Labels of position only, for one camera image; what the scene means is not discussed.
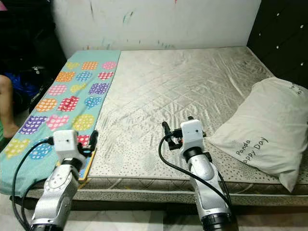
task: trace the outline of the orange heart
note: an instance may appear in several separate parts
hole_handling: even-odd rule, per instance
[[[57,105],[56,99],[43,99],[35,107],[38,112],[46,112],[53,109]]]
[[[69,82],[73,79],[75,75],[75,72],[65,72],[65,71],[61,71],[57,78],[56,78],[56,82]]]
[[[81,70],[95,70],[98,62],[84,62]]]

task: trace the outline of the person's leg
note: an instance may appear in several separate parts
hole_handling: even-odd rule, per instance
[[[11,138],[18,131],[13,119],[13,87],[11,80],[0,75],[0,120],[3,125],[3,136]]]

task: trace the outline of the white pillow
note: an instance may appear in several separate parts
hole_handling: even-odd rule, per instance
[[[279,178],[290,192],[307,148],[308,90],[271,77],[207,140],[234,158]]]

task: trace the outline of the purple heart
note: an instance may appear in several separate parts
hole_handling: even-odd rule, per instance
[[[89,95],[91,94],[104,94],[108,90],[109,84],[108,83],[94,83],[90,90]]]
[[[19,130],[19,133],[21,134],[33,134],[37,132],[39,126],[45,122],[47,119],[47,116],[30,116],[28,120],[24,123],[22,126],[22,129]]]

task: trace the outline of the bare foot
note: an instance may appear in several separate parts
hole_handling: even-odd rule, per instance
[[[18,130],[19,127],[16,125],[11,125],[9,128],[3,128],[3,136],[4,138],[12,138]]]

